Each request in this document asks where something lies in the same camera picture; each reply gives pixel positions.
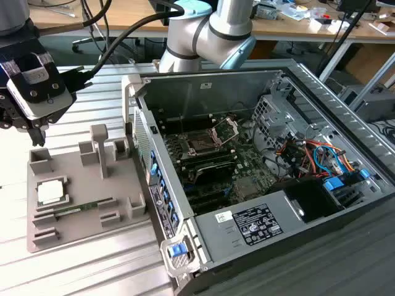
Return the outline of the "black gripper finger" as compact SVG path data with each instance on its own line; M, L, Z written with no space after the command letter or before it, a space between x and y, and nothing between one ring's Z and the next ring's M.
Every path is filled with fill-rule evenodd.
M1 91L1 128L7 130L11 127L27 132L33 146L40 145L40 128L33 126L9 91Z
M60 109L60 110L58 110L50 115L47 115L44 118L41 118L39 120L39 123L40 123L39 129L41 131L41 136L38 139L37 145L43 147L45 144L46 136L45 136L45 132L44 132L45 131L44 127L45 126L48 127L49 124L57 123L60 120L60 118L66 113L66 111L68 111L68 109L71 108L71 106L76 102L76 100L77 100L77 98L73 97L72 104L70 106Z

